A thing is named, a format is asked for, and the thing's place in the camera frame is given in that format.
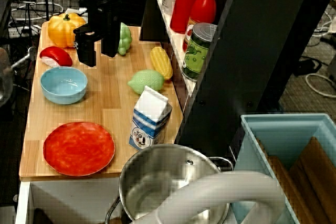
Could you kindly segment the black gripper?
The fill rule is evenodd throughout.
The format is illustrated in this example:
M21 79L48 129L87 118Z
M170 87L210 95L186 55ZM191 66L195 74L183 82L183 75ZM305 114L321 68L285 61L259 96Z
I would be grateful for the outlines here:
M88 24L76 29L74 48L81 63L96 66L95 42L101 40L102 53L111 58L118 53L120 41L120 0L86 0Z

